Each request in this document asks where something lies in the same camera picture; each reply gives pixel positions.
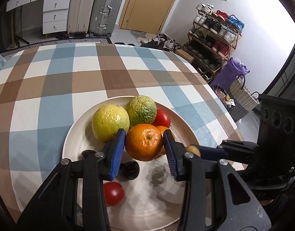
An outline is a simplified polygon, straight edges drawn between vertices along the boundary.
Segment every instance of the suitcase handle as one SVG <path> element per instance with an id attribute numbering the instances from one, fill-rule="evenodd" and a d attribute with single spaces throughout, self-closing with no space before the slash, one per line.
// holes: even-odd
<path id="1" fill-rule="evenodd" d="M 109 9 L 109 13 L 108 13 L 108 15 L 105 15 L 105 18 L 111 16 L 112 7 L 108 6 L 108 9 Z"/>

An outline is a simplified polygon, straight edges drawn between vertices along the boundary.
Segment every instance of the floor rug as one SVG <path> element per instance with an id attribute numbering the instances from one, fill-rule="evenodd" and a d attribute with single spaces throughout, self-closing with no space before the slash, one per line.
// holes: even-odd
<path id="1" fill-rule="evenodd" d="M 69 39 L 61 39 L 61 40 L 52 40 L 52 41 L 44 41 L 34 44 L 29 44 L 23 47 L 18 47 L 16 49 L 6 50 L 5 52 L 0 53 L 3 57 L 8 55 L 16 54 L 19 51 L 31 49 L 40 46 L 48 46 L 54 44 L 63 44 L 63 43 L 76 43 L 76 42 L 95 42 L 95 43 L 103 43 L 103 44 L 112 44 L 111 40 L 107 37 L 87 37 L 87 38 L 69 38 Z"/>
<path id="2" fill-rule="evenodd" d="M 151 34 L 151 33 L 146 33 L 146 32 L 142 32 L 142 31 L 136 31 L 136 30 L 132 30 L 130 31 L 130 34 L 132 34 L 138 43 L 141 44 L 141 40 L 146 40 L 146 39 L 151 39 L 151 38 L 155 38 L 157 35 L 155 34 Z"/>

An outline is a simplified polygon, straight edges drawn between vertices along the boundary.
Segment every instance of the door frame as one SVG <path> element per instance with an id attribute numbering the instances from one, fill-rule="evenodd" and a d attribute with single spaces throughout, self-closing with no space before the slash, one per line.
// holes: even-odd
<path id="1" fill-rule="evenodd" d="M 119 28 L 122 27 L 122 22 L 123 22 L 123 20 L 124 20 L 125 13 L 126 13 L 126 10 L 127 10 L 128 4 L 129 4 L 129 1 L 130 1 L 130 0 L 125 0 L 124 6 L 123 6 L 123 10 L 122 10 L 122 13 L 121 13 L 121 17 L 120 17 L 120 20 L 119 20 Z M 168 15 L 169 15 L 169 13 L 171 12 L 171 9 L 172 9 L 174 3 L 175 3 L 175 0 L 172 0 L 172 3 L 171 3 L 171 5 L 170 5 L 170 7 L 169 7 L 169 9 L 168 9 L 168 11 L 167 11 L 167 13 L 166 13 L 166 15 L 165 15 L 165 18 L 163 19 L 163 22 L 162 22 L 162 24 L 161 24 L 161 27 L 160 27 L 158 33 L 160 33 L 160 32 L 162 31 L 163 26 L 164 26 L 164 24 L 165 24 L 165 21 L 167 20 Z"/>

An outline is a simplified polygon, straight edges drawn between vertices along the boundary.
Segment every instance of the wooden door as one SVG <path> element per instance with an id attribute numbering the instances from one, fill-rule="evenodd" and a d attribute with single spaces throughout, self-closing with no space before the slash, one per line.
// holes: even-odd
<path id="1" fill-rule="evenodd" d="M 157 34 L 173 0 L 129 0 L 122 26 Z"/>

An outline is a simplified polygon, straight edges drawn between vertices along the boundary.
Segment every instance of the red tomato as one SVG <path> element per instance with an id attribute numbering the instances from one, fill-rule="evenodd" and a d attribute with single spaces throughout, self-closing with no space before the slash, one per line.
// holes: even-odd
<path id="1" fill-rule="evenodd" d="M 125 191 L 121 184 L 111 181 L 104 184 L 105 201 L 107 206 L 115 206 L 125 198 Z"/>
<path id="2" fill-rule="evenodd" d="M 157 109 L 156 119 L 154 120 L 152 125 L 169 127 L 170 124 L 171 120 L 168 114 L 162 109 Z"/>

